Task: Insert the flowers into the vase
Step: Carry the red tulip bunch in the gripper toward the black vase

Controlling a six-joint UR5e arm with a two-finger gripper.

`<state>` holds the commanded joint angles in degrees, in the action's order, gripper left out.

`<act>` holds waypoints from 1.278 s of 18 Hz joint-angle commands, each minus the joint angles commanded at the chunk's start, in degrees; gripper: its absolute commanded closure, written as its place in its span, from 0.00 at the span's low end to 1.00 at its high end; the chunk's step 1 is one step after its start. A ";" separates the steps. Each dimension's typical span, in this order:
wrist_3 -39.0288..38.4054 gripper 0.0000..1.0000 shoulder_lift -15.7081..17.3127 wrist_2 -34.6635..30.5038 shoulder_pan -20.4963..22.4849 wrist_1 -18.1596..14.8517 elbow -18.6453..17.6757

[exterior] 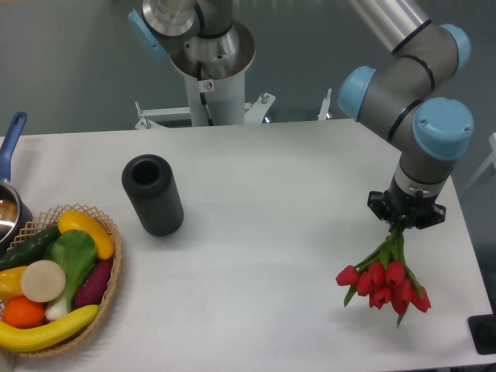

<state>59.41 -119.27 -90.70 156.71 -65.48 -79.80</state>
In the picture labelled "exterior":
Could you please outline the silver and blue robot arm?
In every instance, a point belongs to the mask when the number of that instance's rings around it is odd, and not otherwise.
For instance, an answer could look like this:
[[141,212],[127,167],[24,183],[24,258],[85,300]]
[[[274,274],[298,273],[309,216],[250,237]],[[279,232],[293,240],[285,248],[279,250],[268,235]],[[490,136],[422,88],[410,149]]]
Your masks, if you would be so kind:
[[[233,18],[230,1],[144,1],[129,25],[151,55],[169,57],[183,75],[194,126],[261,121],[245,103],[253,62],[251,32]],[[469,109],[433,92],[470,57],[466,33],[438,26],[414,1],[355,1],[353,8],[394,56],[385,71],[355,69],[343,82],[339,108],[401,152],[386,191],[367,204],[391,227],[424,229],[444,221],[436,201],[474,129]]]

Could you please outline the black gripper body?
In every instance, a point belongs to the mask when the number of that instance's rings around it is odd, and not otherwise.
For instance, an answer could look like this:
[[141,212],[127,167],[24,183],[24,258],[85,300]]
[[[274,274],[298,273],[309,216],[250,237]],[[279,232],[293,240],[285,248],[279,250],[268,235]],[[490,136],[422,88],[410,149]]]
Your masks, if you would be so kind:
[[369,192],[367,205],[389,229],[426,229],[445,222],[446,207],[436,203],[438,195],[420,186],[402,187],[393,178],[386,191]]

